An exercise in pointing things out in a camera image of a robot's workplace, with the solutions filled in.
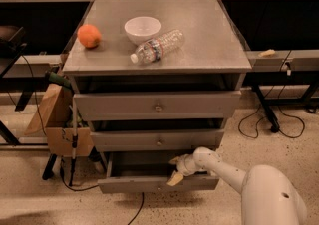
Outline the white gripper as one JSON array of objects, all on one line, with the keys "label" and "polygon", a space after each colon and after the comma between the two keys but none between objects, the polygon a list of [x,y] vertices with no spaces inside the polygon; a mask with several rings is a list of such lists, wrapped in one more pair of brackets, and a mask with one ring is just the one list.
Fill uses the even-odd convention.
[{"label": "white gripper", "polygon": [[176,186],[183,181],[184,176],[191,176],[199,171],[199,166],[195,163],[192,154],[185,154],[171,159],[171,165],[176,165],[175,171],[166,183],[168,186]]}]

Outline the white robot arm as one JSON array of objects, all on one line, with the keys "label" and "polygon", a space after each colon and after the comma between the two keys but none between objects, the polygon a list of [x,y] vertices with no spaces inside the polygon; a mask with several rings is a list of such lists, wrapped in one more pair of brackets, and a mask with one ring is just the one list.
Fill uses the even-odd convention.
[{"label": "white robot arm", "polygon": [[243,171],[206,147],[177,156],[169,163],[176,166],[167,182],[169,186],[200,171],[213,172],[231,186],[241,196],[242,225],[304,225],[307,219],[304,200],[275,167],[255,165]]}]

